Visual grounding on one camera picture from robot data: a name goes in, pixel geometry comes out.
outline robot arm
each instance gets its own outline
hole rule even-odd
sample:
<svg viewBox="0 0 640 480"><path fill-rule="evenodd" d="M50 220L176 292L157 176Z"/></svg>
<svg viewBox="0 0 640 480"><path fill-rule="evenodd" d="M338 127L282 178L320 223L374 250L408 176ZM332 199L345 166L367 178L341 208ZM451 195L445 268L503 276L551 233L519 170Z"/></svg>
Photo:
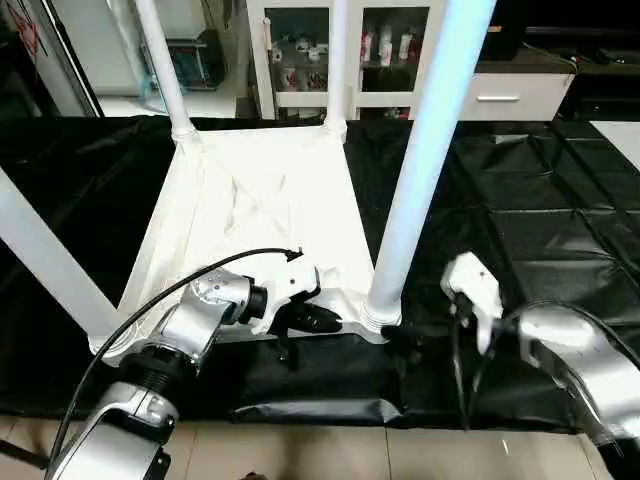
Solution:
<svg viewBox="0 0 640 480"><path fill-rule="evenodd" d="M178 421L177 405L220 325L251 319L254 332L266 332L280 307L319 291L316 269L304 256L263 287L222 268L191 282L151 335L124 356L119 381L55 459L48 480L165 478L171 459L162 447Z"/></svg>
<svg viewBox="0 0 640 480"><path fill-rule="evenodd" d="M447 296L463 295L478 318L478 349L485 353L500 321L497 281L475 255L457 257L441 282ZM640 470L640 370L614 348L604 331L578 309L534 306L520 316L517 335L523 361L563 388L583 430L598 447L614 478Z"/></svg>

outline black tablecloth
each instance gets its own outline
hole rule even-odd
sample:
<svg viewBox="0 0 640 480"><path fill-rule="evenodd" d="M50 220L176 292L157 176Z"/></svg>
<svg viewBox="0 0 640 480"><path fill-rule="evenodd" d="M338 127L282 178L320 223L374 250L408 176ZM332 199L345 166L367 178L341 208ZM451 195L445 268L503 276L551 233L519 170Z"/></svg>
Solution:
<svg viewBox="0 0 640 480"><path fill-rule="evenodd" d="M200 120L203 130L269 122ZM162 118L41 119L0 128L0 165L106 295L117 302L174 147ZM345 145L375 259L410 124L354 122ZM459 427L444 265L474 251L507 309L527 300L582 305L640 351L640 176L588 124L460 124L409 274L404 321L434 340L418 365L356 336L296 341L295 371L273 342L216 348L189 393L190 418ZM89 361L83 332L0 246L0 409L57 416ZM463 343L467 375L479 356ZM103 366L86 412L114 378ZM474 426L572 431L565 394L505 343Z"/></svg>

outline floor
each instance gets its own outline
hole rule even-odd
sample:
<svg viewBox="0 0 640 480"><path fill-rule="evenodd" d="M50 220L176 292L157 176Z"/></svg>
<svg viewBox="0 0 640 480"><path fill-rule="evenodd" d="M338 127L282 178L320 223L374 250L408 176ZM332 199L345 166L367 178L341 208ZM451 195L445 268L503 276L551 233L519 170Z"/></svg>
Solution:
<svg viewBox="0 0 640 480"><path fill-rule="evenodd" d="M57 423L0 417L0 438L48 452ZM382 427L179 424L166 449L168 480L607 480L584 436ZM2 478L42 472L0 456Z"/></svg>

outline cable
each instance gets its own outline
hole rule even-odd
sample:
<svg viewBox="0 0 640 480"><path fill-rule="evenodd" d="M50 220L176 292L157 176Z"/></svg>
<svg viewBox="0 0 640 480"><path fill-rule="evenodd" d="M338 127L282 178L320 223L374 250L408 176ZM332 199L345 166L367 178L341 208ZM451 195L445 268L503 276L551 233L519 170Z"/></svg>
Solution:
<svg viewBox="0 0 640 480"><path fill-rule="evenodd" d="M462 428L469 430L469 416L467 415L467 394L464 387L462 360L460 358L460 328L468 326L469 318L473 314L473 303L464 293L456 293L452 303L453 325L451 326L451 366L456 382L458 398L458 414Z"/></svg>
<svg viewBox="0 0 640 480"><path fill-rule="evenodd" d="M135 313L133 313L129 318L127 318L127 320L125 320L123 324L120 325L116 329L116 331L113 332L113 334L111 334L111 336L102 344L100 349L96 352L95 356L89 363L89 366L87 367L84 374L82 375L80 383L78 383L78 386L76 387L75 392L73 392L73 396L71 397L71 401L67 406L67 410L64 414L62 422L60 422L60 427L58 428L58 433L56 434L56 438L53 443L53 448L51 449L51 456L50 456L49 465L47 467L47 471L45 474L45 479L49 479L50 475L53 473L53 471L51 470L51 467L52 465L54 465L54 463L60 456L60 452L62 451L62 444L64 443L64 439L67 435L67 431L69 430L69 425L71 424L71 418L73 417L73 412L78 403L78 399L80 398L80 395L84 390L85 384L87 383L89 377L93 373L95 366L100 362L100 360L102 360L102 357L107 353L109 348L111 348L111 346L116 342L116 340L118 340L118 338L120 338L120 336L124 332L126 332L135 322L137 322L144 314L146 314L159 302L161 302L166 297L174 293L176 290L189 284L193 280L196 280L197 278L200 278L202 275L205 275L213 270L216 270L228 263L234 262L241 258L249 257L252 255L262 255L267 253L282 253L287 256L288 260L297 258L302 254L301 252L295 252L293 250L288 250L285 248L258 248L254 250L247 250L246 252L237 253L235 255L231 255L230 257L227 257L218 262L212 263L211 265L202 267L199 270L196 270L195 272L193 272L192 274L184 277L182 280L179 280L178 282L174 283L170 287L166 288L155 297L153 297L151 300L145 303L142 307L140 307Z"/></svg>
<svg viewBox="0 0 640 480"><path fill-rule="evenodd" d="M453 320L451 326L451 364L453 376L456 381L456 393L458 396L458 413L462 428L469 430L469 416L467 415L466 393L464 389L464 377L462 375L462 361L460 359L460 322Z"/></svg>
<svg viewBox="0 0 640 480"><path fill-rule="evenodd" d="M518 307L513 312L511 312L509 315L504 317L502 319L502 321L501 321L502 329L498 331L498 333L493 337L493 339L489 343L489 347L487 348L487 352L485 353L485 356L482 359L482 363L480 364L480 366L476 370L476 372L475 372L475 374L473 376L473 381L471 383L471 393L469 394L469 403L468 403L467 409L466 409L466 414L467 414L467 418L469 419L469 422L471 422L471 419L473 418L473 415L475 413L478 392L480 390L480 384L482 383L482 380L484 379L484 376L485 376L485 374L487 372L487 369L489 368L489 365L491 364L491 361L495 357L496 350L497 350L497 345L498 345L498 342L500 341L500 338L502 337L502 335L504 334L505 331L508 331L509 327L511 327L511 324L515 320L519 319L522 316L523 313L525 313L528 310L531 310L533 308L544 307L544 306L563 307L563 308L569 309L569 310L571 310L571 311L573 311L573 312L575 312L575 313L577 313L579 315L582 315L587 320L589 320L591 323L593 323L594 325L599 327L602 331L604 331L605 334L609 338L613 339L613 341L615 343L617 343L617 345L620 348L620 350L622 351L622 353L624 353L627 356L627 358L631 361L631 363L633 363L634 366L637 369L640 370L640 357L638 356L638 354L636 352L634 352L631 349L631 347L629 347L624 342L624 340L622 340L622 338L620 338L620 336L613 330L613 328L611 328L603 320L601 320L600 318L596 317L591 312L585 310L582 307L579 307L578 305L574 305L572 303L562 302L562 301L558 301L558 300L539 300L539 301L535 301L535 302L530 302L530 303L527 303L525 305L522 305L522 306Z"/></svg>

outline white cabinet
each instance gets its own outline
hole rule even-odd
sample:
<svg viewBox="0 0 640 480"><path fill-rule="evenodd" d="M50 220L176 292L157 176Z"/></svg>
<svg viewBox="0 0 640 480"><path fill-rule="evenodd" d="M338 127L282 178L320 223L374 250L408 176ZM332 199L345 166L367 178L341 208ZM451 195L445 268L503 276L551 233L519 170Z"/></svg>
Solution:
<svg viewBox="0 0 640 480"><path fill-rule="evenodd" d="M333 0L246 1L262 117L326 107ZM446 2L349 0L347 119L415 116ZM276 46L271 64L268 25ZM548 71L540 65L545 62ZM496 65L500 73L474 76L461 120L553 119L573 80L573 73L562 73L572 72L566 62L524 49L512 61L479 67L491 71Z"/></svg>
<svg viewBox="0 0 640 480"><path fill-rule="evenodd" d="M348 117L387 114L413 118L432 63L445 0L351 3L354 27L347 44L352 92Z"/></svg>
<svg viewBox="0 0 640 480"><path fill-rule="evenodd" d="M476 73L460 119L552 120L572 80L560 73Z"/></svg>
<svg viewBox="0 0 640 480"><path fill-rule="evenodd" d="M413 116L444 1L349 1L348 119L385 112ZM332 5L332 0L247 0L263 118L274 118L276 109L326 107ZM271 64L269 34L274 45Z"/></svg>

